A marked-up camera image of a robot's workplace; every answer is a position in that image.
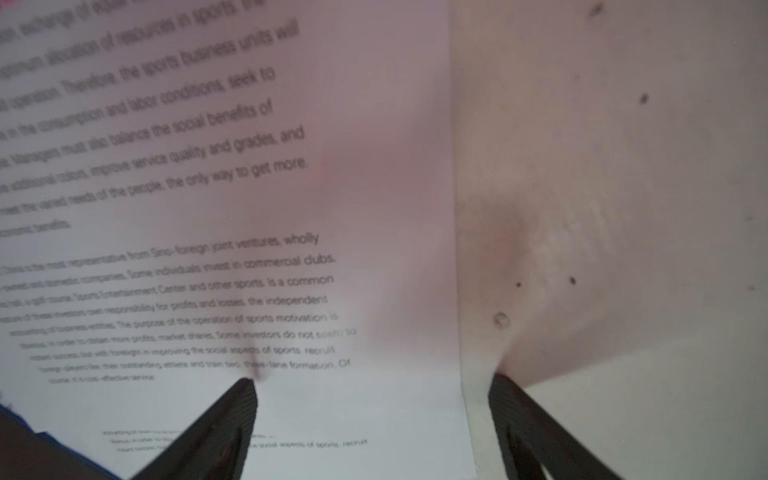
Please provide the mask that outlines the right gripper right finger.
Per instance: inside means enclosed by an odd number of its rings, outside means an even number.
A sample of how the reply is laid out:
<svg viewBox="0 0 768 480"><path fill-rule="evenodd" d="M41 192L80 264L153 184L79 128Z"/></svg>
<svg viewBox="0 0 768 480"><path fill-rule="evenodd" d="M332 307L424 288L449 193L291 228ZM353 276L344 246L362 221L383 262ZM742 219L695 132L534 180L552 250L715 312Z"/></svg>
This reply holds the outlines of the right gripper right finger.
<svg viewBox="0 0 768 480"><path fill-rule="evenodd" d="M507 376L494 375L488 402L509 479L619 478Z"/></svg>

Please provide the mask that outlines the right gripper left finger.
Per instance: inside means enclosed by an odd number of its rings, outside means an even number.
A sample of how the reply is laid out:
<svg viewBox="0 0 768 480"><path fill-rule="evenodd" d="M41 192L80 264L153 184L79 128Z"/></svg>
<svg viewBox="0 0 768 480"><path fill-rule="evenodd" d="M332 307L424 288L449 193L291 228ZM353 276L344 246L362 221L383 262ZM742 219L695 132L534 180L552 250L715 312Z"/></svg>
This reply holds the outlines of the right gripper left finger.
<svg viewBox="0 0 768 480"><path fill-rule="evenodd" d="M258 408L255 384L241 378L135 477L238 480Z"/></svg>

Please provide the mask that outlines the teal file folder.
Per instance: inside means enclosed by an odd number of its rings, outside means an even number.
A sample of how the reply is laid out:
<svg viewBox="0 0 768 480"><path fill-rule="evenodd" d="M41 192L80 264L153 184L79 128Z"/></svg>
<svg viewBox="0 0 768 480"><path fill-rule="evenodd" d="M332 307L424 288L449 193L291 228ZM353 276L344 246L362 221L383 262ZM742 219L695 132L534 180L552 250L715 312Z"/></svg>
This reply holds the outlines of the teal file folder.
<svg viewBox="0 0 768 480"><path fill-rule="evenodd" d="M1 407L2 479L117 479L46 433L35 433L8 408Z"/></svg>

